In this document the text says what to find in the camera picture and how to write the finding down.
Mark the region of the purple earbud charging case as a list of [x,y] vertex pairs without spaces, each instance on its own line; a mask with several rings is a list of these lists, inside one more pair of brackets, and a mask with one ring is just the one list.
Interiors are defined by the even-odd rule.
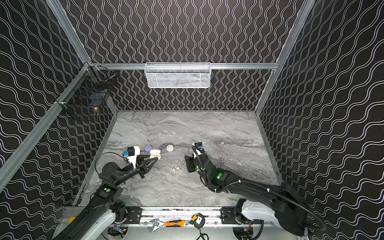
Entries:
[[153,149],[154,149],[154,148],[153,148],[152,145],[147,145],[147,146],[145,147],[145,151],[146,151],[147,153],[150,153]]

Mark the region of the cream earbud charging case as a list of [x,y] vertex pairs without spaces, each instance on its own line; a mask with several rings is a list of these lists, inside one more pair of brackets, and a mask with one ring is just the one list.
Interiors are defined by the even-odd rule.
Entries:
[[150,150],[150,159],[157,158],[158,160],[161,159],[161,150]]

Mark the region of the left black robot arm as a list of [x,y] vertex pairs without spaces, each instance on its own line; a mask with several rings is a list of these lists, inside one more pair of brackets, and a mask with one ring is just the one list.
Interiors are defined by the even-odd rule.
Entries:
[[161,156],[138,155],[135,164],[127,162],[124,168],[109,162],[102,168],[102,184],[86,207],[62,230],[55,240],[96,240],[110,225],[126,221],[126,204],[119,199],[120,185],[135,176],[145,177]]

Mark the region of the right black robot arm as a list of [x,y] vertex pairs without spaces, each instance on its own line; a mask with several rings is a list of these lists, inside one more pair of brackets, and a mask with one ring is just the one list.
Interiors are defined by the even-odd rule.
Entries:
[[271,222],[300,237],[306,236],[308,230],[327,229],[325,222],[310,210],[304,198],[291,185],[267,185],[242,178],[217,168],[201,146],[192,146],[192,150],[192,156],[185,156],[188,172],[197,172],[203,185],[215,194],[241,196],[234,209],[237,222]]

